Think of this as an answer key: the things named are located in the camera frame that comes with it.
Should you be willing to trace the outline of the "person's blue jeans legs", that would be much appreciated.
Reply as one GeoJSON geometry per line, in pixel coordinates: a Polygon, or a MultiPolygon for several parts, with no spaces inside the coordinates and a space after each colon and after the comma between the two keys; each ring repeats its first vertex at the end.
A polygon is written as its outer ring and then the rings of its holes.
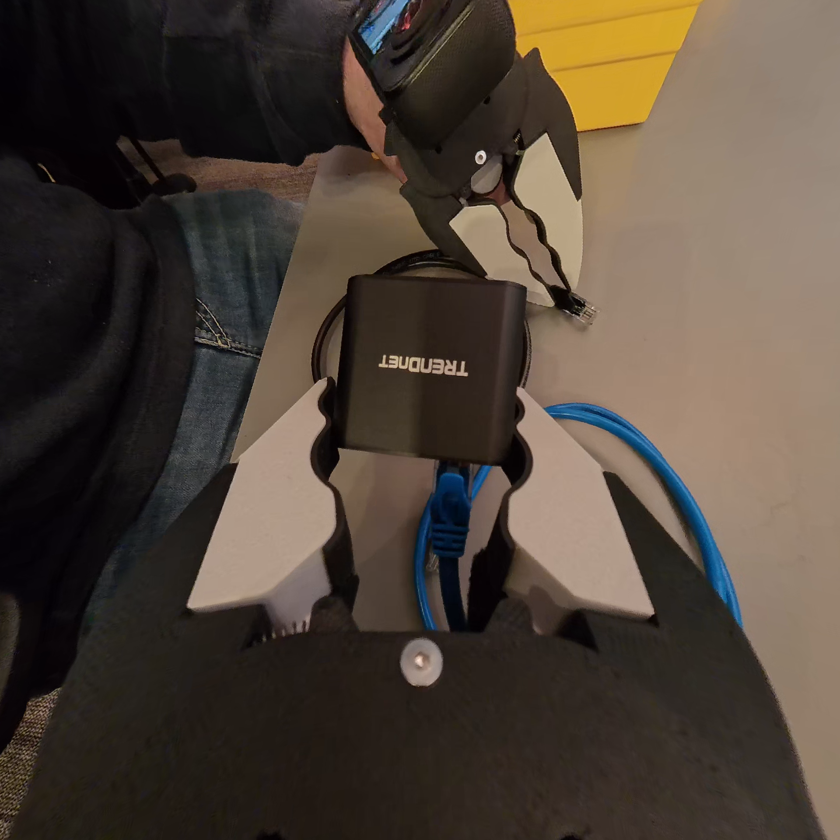
{"type": "Polygon", "coordinates": [[[83,627],[233,453],[302,218],[257,190],[174,196],[195,281],[196,325],[182,415],[160,478],[105,563],[83,627]]]}

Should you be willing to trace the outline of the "black network switch box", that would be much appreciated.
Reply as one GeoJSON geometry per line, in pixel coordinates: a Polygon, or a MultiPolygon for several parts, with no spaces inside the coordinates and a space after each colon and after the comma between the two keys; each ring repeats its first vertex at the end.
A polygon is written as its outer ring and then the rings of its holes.
{"type": "Polygon", "coordinates": [[[359,275],[343,315],[339,446],[497,466],[517,415],[527,292],[474,277],[359,275]]]}

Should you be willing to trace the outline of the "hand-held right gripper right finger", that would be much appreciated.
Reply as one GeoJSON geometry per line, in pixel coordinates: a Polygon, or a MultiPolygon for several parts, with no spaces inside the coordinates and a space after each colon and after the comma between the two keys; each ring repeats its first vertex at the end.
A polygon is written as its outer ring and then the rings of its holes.
{"type": "Polygon", "coordinates": [[[602,468],[521,387],[501,468],[510,488],[471,566],[469,630],[484,631],[504,599],[525,604],[537,634],[579,611],[654,616],[602,468]]]}

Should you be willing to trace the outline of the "person's left forearm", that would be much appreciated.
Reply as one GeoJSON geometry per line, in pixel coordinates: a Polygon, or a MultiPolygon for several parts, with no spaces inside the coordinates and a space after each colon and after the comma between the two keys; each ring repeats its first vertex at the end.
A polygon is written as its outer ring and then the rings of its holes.
{"type": "Polygon", "coordinates": [[[366,142],[343,51],[360,2],[113,2],[121,132],[193,157],[299,165],[366,142]]]}

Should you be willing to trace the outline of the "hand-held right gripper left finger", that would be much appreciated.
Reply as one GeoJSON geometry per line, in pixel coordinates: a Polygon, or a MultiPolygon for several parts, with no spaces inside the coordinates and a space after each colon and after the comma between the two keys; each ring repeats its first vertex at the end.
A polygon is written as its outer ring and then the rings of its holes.
{"type": "Polygon", "coordinates": [[[262,606],[273,623],[309,623],[334,596],[353,610],[360,584],[343,500],[330,481],[334,381],[317,381],[235,462],[187,608],[262,606]]]}

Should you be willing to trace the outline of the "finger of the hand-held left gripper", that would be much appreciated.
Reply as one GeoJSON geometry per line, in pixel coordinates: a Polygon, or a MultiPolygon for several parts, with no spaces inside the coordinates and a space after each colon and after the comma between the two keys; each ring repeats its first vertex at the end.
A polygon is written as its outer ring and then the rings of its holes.
{"type": "Polygon", "coordinates": [[[449,226],[487,277],[516,282],[527,289],[529,303],[554,307],[550,287],[561,279],[536,225],[515,203],[464,206],[449,226]]]}
{"type": "Polygon", "coordinates": [[[575,291],[584,250],[582,203],[547,133],[520,154],[510,193],[506,223],[519,260],[516,281],[529,292],[564,284],[575,291]]]}

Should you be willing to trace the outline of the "person's left hand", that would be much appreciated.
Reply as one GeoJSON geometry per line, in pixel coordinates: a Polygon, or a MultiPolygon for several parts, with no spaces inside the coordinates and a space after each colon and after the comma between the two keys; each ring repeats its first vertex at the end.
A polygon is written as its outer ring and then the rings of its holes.
{"type": "Polygon", "coordinates": [[[345,39],[343,46],[342,75],[344,105],[350,121],[376,158],[401,184],[404,184],[406,175],[398,158],[385,153],[385,124],[381,117],[382,102],[348,39],[345,39]]]}

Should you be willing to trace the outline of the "yellow plastic bin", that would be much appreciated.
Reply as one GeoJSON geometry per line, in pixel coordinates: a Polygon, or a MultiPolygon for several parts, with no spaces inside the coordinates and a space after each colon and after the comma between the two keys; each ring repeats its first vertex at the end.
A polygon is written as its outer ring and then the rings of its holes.
{"type": "Polygon", "coordinates": [[[539,49],[584,132],[643,123],[700,1],[511,1],[518,51],[539,49]]]}

